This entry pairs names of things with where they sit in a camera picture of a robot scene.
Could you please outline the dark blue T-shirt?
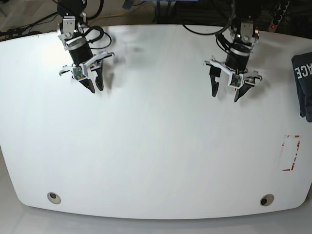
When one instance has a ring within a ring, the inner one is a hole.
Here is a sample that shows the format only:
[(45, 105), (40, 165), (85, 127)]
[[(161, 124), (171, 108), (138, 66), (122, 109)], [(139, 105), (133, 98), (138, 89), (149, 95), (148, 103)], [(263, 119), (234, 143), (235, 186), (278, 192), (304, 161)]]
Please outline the dark blue T-shirt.
[(312, 53), (295, 55), (292, 58), (300, 116), (312, 122)]

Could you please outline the red tape rectangle marking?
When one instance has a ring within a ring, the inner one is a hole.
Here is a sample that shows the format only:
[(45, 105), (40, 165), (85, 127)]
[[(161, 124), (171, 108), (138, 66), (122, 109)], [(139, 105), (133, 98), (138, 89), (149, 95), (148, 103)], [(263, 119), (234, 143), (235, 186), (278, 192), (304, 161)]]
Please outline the red tape rectangle marking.
[(294, 170), (301, 137), (299, 135), (285, 135), (281, 146), (279, 170), (289, 172)]

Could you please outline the black tripod bar on floor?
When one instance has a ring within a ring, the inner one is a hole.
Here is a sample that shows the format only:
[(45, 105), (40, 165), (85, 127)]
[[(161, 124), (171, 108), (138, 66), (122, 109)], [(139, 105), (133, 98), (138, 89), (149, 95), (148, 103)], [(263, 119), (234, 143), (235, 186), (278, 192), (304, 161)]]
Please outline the black tripod bar on floor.
[(35, 26), (39, 26), (41, 24), (46, 24), (52, 22), (56, 17), (58, 16), (57, 12), (51, 13), (33, 23), (24, 25), (24, 26), (19, 26), (16, 28), (10, 28), (7, 31), (1, 31), (0, 32), (0, 40), (5, 41), (5, 40), (10, 40), (10, 39), (15, 39), (19, 37), (24, 37), (28, 36), (31, 33), (32, 28)]

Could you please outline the white power strip red switch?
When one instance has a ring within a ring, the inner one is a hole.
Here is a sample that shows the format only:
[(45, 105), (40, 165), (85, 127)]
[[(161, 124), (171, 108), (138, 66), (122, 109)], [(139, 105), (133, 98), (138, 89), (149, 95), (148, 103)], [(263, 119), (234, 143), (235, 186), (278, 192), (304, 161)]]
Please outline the white power strip red switch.
[(276, 31), (289, 5), (290, 5), (290, 0), (282, 0), (280, 2), (277, 8), (277, 11), (273, 15), (273, 19), (269, 25), (268, 32)]

